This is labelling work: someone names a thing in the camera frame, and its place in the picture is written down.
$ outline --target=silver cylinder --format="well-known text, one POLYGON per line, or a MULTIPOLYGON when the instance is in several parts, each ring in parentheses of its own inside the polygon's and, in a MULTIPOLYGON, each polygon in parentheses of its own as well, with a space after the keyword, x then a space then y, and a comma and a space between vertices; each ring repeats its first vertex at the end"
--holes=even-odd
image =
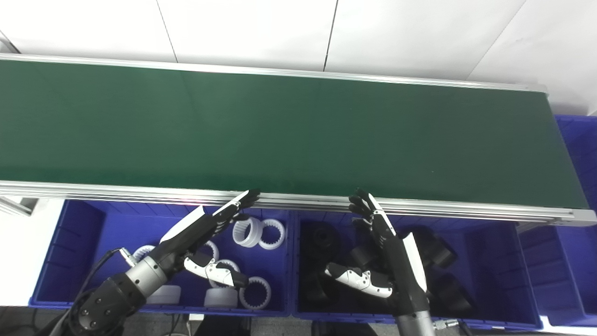
POLYGON ((148 256, 139 261, 138 264, 125 274, 146 298, 168 281, 162 269, 148 256))
POLYGON ((401 336, 435 336, 435 328, 427 310, 398 316, 396 324, 401 336))

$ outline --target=black rubber part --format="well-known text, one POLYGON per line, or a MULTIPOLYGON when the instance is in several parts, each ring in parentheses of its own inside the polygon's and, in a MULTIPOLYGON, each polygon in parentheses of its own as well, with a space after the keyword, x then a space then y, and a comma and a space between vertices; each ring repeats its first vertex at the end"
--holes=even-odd
POLYGON ((307 273, 300 279, 299 291, 305 304, 317 308, 331 306, 340 298, 334 280, 316 271, 307 273))
POLYGON ((407 227, 402 232, 404 234, 413 233, 423 267, 437 265, 441 268, 448 268, 458 258, 452 247, 428 227, 407 227))
POLYGON ((379 259, 379 254, 375 249, 368 245, 357 246, 350 251, 350 256, 355 265, 361 270, 370 270, 373 264, 379 259))
POLYGON ((340 233, 333 225, 325 222, 310 222, 301 226, 301 259, 325 265, 332 261, 339 252, 340 233))
POLYGON ((427 297, 434 316, 466 318, 475 312, 470 295, 450 273, 434 280, 427 297))

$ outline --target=blue plastic bin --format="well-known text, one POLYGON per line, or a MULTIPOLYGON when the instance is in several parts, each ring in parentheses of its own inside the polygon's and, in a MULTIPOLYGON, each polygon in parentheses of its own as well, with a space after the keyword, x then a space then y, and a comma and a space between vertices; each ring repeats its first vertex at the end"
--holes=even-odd
MULTIPOLYGON (((337 262, 356 247, 356 232, 352 214, 334 212, 300 212, 301 223, 321 221, 334 225, 341 233, 341 251, 337 262)), ((466 288, 476 304, 476 312, 465 321, 474 328, 492 326, 515 330, 536 330, 542 327, 533 290, 525 266, 516 228, 511 222, 477 221, 469 219, 391 216, 396 228, 425 225, 447 241, 458 260, 447 272, 452 273, 466 288)), ((295 230, 293 291, 296 300, 292 315, 302 319, 359 323, 395 323, 390 315, 372 314, 360 307, 352 289, 341 285, 337 304, 308 311, 300 304, 299 240, 295 230)))
MULTIPOLYGON (((597 211, 597 117, 556 120, 589 206, 597 211)), ((539 312, 552 325, 597 326, 597 226, 536 228, 522 233, 521 243, 539 312)))
MULTIPOLYGON (((67 201, 54 232, 37 286, 30 301, 36 308, 68 308, 72 304, 92 264, 108 250, 125 247, 131 253, 143 245, 157 245, 159 239, 180 218, 195 207, 183 205, 67 201)), ((207 212, 215 208, 206 208, 207 212)), ((228 314, 237 316, 288 316, 293 228, 291 212, 286 210, 247 209, 246 213, 259 218, 275 218, 287 228, 283 245, 267 251, 259 245, 244 248, 232 240, 232 228, 213 237, 220 251, 220 259, 236 262, 247 276, 260 276, 272 288, 272 299, 264 310, 204 308, 207 280, 188 271, 175 275, 169 284, 181 286, 177 306, 145 306, 142 311, 166 313, 228 314)), ((127 264, 116 254, 91 279, 90 287, 97 287, 107 277, 126 271, 127 264)), ((247 301, 258 304, 262 298, 252 297, 259 289, 247 290, 247 301)))

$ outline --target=robotic hand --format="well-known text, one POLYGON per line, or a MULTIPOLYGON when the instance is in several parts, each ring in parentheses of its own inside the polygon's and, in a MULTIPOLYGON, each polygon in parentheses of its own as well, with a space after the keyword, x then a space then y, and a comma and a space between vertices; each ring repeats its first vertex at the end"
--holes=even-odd
POLYGON ((359 188, 349 200, 350 211, 363 216, 390 274, 333 262, 326 266, 325 274, 366 294, 386 298, 401 335, 435 336, 425 272, 413 235, 397 236, 385 211, 368 192, 359 188))
MULTIPOLYGON (((213 215, 205 213, 203 206, 192 211, 141 261, 131 262, 128 258, 130 270, 109 277, 95 290, 79 294, 49 335, 118 335, 125 318, 145 305, 150 295, 182 269, 225 285, 246 287, 248 279, 244 274, 219 267, 210 256, 193 253, 231 222, 246 219, 248 216, 239 211, 252 206, 259 194, 257 189, 247 190, 213 215)), ((122 249, 121 253, 129 255, 122 249)))

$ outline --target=aluminum frame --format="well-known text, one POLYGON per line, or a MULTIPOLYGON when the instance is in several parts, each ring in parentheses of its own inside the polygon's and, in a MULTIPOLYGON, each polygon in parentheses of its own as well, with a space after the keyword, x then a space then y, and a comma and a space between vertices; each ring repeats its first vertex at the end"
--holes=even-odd
POLYGON ((434 85, 434 86, 464 87, 464 88, 487 88, 487 89, 495 89, 495 90, 534 91, 534 92, 547 93, 547 88, 541 84, 508 84, 508 83, 486 83, 486 82, 474 82, 474 81, 434 80, 434 79, 430 79, 430 78, 411 78, 411 77, 394 77, 394 76, 382 76, 382 75, 344 74, 344 73, 340 73, 340 72, 322 72, 322 71, 307 71, 307 70, 249 68, 249 67, 243 67, 243 66, 205 65, 205 64, 192 64, 192 63, 170 63, 170 62, 115 60, 115 59, 92 59, 92 58, 86 58, 86 57, 63 57, 63 56, 43 56, 43 55, 24 55, 24 54, 0 54, 0 60, 17 60, 17 61, 24 61, 24 62, 42 62, 42 63, 125 66, 125 67, 129 67, 129 68, 181 70, 181 71, 192 71, 192 72, 210 72, 210 73, 217 73, 217 74, 245 74, 245 75, 308 77, 308 78, 322 78, 322 79, 329 79, 329 80, 352 80, 352 81, 395 83, 395 84, 418 84, 418 85, 434 85))
MULTIPOLYGON (((0 181, 0 194, 99 201, 221 206, 239 191, 0 181)), ((552 225, 597 224, 592 210, 437 200, 376 198, 390 215, 488 219, 552 225)), ((348 197, 262 193, 257 207, 348 212, 348 197)))

